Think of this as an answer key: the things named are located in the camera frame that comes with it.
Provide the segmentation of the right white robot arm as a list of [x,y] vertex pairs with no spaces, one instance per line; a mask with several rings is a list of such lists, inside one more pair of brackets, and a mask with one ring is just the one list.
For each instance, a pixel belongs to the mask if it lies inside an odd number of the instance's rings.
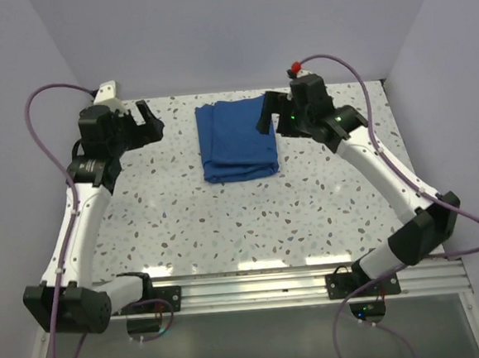
[[278,117],[276,132],[306,137],[326,146],[351,164],[393,208],[402,227],[386,244],[368,251],[351,266],[352,287],[371,295],[381,277],[401,266],[418,264],[453,234],[460,200],[453,192],[439,193],[418,179],[375,137],[369,121],[354,107],[335,107],[325,82],[306,74],[290,82],[290,91],[264,93],[256,129],[266,134]]

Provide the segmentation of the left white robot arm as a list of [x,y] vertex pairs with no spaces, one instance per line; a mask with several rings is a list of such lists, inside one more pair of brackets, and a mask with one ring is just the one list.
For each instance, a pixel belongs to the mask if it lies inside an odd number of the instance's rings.
[[99,334],[120,310],[148,313],[155,305],[148,274],[117,274],[96,288],[92,280],[98,233],[122,171],[120,159],[163,138],[164,124],[146,102],[138,101],[136,108],[133,114],[99,104],[79,114],[80,138],[66,171],[65,213],[55,251],[40,283],[26,287],[22,300],[46,332]]

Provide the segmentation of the blue surgical cloth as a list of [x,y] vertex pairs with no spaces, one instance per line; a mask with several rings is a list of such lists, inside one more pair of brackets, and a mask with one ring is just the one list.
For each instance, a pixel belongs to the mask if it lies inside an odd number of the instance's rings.
[[273,128],[266,134],[256,129],[264,98],[218,101],[195,109],[207,183],[251,181],[280,170]]

